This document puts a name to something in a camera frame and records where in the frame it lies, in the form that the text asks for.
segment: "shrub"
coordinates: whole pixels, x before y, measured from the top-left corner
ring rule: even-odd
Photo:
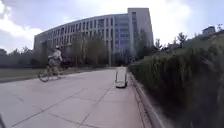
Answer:
[[[179,127],[221,127],[224,110],[217,97],[223,55],[216,46],[181,49],[147,57],[129,70]]]

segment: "curved building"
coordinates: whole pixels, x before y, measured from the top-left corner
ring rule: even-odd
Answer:
[[[56,45],[71,46],[76,32],[94,36],[103,35],[109,51],[123,53],[130,50],[134,53],[134,40],[137,33],[144,30],[149,44],[153,45],[153,32],[148,8],[128,8],[126,14],[112,14],[77,20],[52,28],[35,36],[34,50],[41,52],[43,42],[50,48]]]

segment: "grass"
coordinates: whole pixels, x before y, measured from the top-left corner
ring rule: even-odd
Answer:
[[[0,68],[0,79],[35,76],[43,69],[3,69]]]

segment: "road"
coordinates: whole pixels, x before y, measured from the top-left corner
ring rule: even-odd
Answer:
[[[110,69],[0,84],[0,113],[13,128],[143,128],[133,87],[114,80]]]

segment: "cyclist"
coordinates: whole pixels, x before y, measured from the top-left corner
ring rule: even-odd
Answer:
[[[57,73],[57,76],[60,77],[59,68],[62,62],[60,46],[56,46],[53,54],[50,55],[48,58],[49,58],[49,65],[53,67],[54,71]]]

